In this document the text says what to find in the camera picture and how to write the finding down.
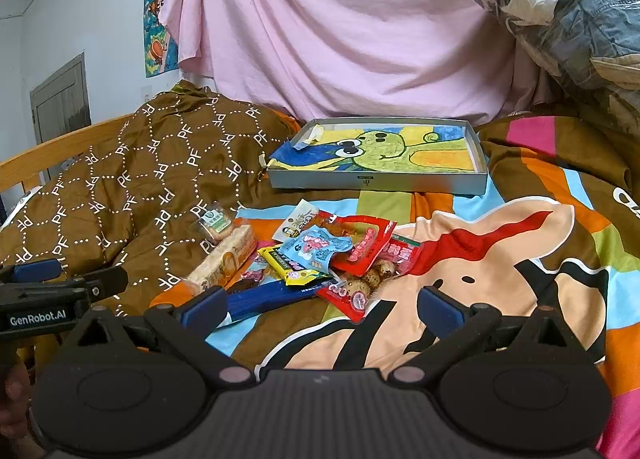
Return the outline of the person's left hand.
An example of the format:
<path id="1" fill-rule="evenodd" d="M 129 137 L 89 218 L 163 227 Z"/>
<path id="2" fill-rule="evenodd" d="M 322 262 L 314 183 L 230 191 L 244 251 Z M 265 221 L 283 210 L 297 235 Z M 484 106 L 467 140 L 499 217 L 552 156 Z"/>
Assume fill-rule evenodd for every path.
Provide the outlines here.
<path id="1" fill-rule="evenodd" d="M 17 355 L 12 367 L 1 378 L 1 457 L 31 458 L 28 406 L 30 380 L 27 368 Z"/>

